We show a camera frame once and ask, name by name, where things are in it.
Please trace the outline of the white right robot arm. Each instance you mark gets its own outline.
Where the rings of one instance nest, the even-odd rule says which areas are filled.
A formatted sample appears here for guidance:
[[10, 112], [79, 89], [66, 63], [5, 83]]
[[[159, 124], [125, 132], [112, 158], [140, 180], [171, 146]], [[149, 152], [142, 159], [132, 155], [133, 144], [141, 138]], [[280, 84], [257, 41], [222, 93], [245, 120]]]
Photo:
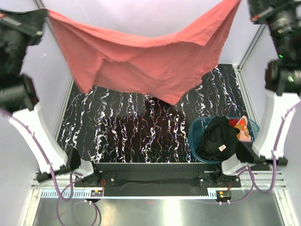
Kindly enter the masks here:
[[278, 58], [268, 63], [265, 72], [265, 108], [259, 133], [253, 143], [240, 142], [236, 152], [221, 163], [214, 182], [225, 186], [230, 176], [244, 165], [273, 163], [286, 165], [284, 143], [296, 107], [301, 103], [301, 19], [299, 0], [250, 0], [253, 24], [265, 24]]

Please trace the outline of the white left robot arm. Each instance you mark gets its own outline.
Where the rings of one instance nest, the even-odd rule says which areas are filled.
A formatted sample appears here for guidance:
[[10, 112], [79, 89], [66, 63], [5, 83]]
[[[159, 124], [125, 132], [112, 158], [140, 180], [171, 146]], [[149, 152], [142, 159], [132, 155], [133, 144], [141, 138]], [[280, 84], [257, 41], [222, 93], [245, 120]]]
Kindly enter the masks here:
[[37, 181], [73, 172], [91, 186], [102, 178], [90, 161], [75, 148], [64, 151], [43, 120], [32, 78], [21, 72], [29, 46], [38, 45], [44, 34], [46, 9], [28, 12], [0, 11], [0, 111], [23, 136], [35, 155], [40, 171]]

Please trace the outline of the salmon pink t-shirt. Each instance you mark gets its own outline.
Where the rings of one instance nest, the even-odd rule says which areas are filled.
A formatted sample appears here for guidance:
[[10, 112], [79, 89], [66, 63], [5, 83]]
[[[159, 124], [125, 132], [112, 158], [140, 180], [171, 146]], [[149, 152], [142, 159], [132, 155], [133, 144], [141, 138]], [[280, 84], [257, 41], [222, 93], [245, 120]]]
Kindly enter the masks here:
[[155, 38], [87, 25], [53, 10], [48, 18], [82, 92], [99, 86], [175, 105], [218, 65], [239, 5], [223, 0], [183, 30]]

